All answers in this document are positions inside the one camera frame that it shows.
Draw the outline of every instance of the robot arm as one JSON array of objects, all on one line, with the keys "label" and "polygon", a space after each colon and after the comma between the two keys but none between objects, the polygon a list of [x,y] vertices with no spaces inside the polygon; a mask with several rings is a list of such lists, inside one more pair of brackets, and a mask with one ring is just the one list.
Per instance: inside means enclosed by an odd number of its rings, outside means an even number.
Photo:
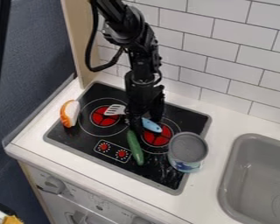
[{"label": "robot arm", "polygon": [[[164,113],[164,86],[159,71],[161,57],[158,42],[151,27],[145,23],[138,9],[125,5],[121,0],[91,0],[94,29],[86,51],[87,67],[98,72],[113,66],[123,52],[129,54],[131,71],[125,75],[126,93],[129,98],[127,115],[130,127],[140,135],[141,117],[150,112],[151,119],[159,122]],[[90,55],[98,25],[98,11],[105,17],[104,38],[120,46],[115,57],[106,65],[91,67]]]}]

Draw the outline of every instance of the toy stove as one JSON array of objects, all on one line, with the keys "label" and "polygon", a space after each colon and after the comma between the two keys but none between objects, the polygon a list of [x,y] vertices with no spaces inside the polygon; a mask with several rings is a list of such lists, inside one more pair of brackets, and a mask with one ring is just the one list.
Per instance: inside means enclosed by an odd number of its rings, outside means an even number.
[{"label": "toy stove", "polygon": [[77,125],[67,129],[57,121],[45,134],[45,140],[160,190],[181,193],[189,175],[170,166],[166,155],[168,143],[181,131],[204,136],[210,117],[166,104],[159,124],[163,132],[146,130],[139,139],[145,160],[139,166],[129,149],[126,137],[129,126],[124,115],[104,115],[111,104],[127,105],[127,101],[121,89],[95,83],[79,99],[81,112]]}]

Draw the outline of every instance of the blue wall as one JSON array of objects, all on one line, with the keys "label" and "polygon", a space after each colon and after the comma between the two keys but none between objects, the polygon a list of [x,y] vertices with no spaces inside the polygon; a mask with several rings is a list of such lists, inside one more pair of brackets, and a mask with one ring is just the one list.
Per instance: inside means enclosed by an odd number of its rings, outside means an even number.
[{"label": "blue wall", "polygon": [[0,82],[0,202],[25,224],[48,220],[1,141],[73,72],[60,0],[13,0]]}]

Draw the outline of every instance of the stove knob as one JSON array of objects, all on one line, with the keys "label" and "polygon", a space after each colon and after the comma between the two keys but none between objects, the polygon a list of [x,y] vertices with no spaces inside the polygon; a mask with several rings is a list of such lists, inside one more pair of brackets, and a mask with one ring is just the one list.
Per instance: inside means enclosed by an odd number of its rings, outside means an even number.
[{"label": "stove knob", "polygon": [[151,222],[140,217],[135,217],[131,224],[151,224]]},{"label": "stove knob", "polygon": [[51,176],[46,179],[43,191],[53,194],[60,194],[63,193],[66,188],[66,185],[61,180]]}]

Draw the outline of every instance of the yellow object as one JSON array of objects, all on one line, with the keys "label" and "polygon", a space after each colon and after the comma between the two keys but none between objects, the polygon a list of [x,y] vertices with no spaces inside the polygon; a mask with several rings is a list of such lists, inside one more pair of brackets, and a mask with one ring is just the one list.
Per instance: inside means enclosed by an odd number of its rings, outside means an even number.
[{"label": "yellow object", "polygon": [[2,224],[24,224],[21,220],[19,220],[15,215],[6,216],[3,219]]}]

